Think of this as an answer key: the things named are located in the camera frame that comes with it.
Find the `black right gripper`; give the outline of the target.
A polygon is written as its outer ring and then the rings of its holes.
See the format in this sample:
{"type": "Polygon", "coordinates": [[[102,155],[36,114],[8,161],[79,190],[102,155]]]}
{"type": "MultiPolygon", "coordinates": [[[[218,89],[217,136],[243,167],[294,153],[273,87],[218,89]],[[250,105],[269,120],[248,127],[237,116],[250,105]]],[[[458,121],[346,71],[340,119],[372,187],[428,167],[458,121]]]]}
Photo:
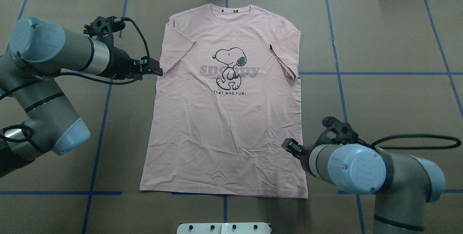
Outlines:
{"type": "Polygon", "coordinates": [[[341,122],[335,117],[327,116],[322,120],[322,125],[326,129],[319,135],[315,144],[302,146],[293,138],[286,138],[281,144],[281,147],[285,151],[300,160],[302,168],[306,173],[314,173],[314,170],[310,169],[309,166],[309,157],[317,146],[323,144],[347,145],[360,143],[358,133],[347,122],[341,122]]]}

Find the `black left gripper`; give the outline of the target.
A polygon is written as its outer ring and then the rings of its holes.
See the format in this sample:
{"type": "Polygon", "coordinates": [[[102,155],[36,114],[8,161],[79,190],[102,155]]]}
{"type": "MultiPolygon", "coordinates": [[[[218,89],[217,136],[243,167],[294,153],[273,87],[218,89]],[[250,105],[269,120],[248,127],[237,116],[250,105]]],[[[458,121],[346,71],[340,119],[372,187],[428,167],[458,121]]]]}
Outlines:
{"type": "Polygon", "coordinates": [[[124,30],[126,22],[132,23],[145,46],[146,40],[133,19],[129,17],[97,17],[84,25],[83,34],[91,43],[92,52],[83,72],[114,80],[142,80],[144,74],[163,76],[159,61],[147,56],[137,60],[126,51],[114,46],[114,33],[124,30]]]}

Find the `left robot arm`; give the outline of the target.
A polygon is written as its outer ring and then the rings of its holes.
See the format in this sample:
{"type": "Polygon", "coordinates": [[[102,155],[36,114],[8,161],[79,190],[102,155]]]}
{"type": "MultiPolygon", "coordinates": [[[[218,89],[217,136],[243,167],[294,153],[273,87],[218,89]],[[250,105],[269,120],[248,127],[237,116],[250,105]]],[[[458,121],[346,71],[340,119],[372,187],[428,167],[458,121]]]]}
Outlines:
{"type": "Polygon", "coordinates": [[[97,17],[81,34],[37,17],[19,19],[1,56],[1,99],[14,97],[28,120],[1,129],[1,176],[24,168],[52,151],[64,155],[89,140],[83,118],[56,82],[78,76],[108,85],[126,85],[145,74],[162,76],[140,29],[129,17],[97,17]],[[131,58],[114,46],[114,33],[132,23],[146,56],[131,58]]]}

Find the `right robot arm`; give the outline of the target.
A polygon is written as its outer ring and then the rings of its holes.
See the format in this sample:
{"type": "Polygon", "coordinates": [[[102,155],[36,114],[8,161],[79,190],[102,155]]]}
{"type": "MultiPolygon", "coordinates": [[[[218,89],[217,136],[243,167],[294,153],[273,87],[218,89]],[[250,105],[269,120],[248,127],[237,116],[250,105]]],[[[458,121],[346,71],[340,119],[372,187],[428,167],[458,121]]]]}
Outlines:
{"type": "Polygon", "coordinates": [[[328,116],[325,131],[314,145],[287,138],[282,147],[317,179],[356,195],[374,195],[374,234],[424,234],[427,203],[438,201],[446,188],[445,175],[433,161],[390,150],[445,150],[461,140],[430,134],[392,135],[371,144],[361,140],[349,123],[328,116]],[[447,146],[383,146],[393,139],[450,140],[447,146]]]}

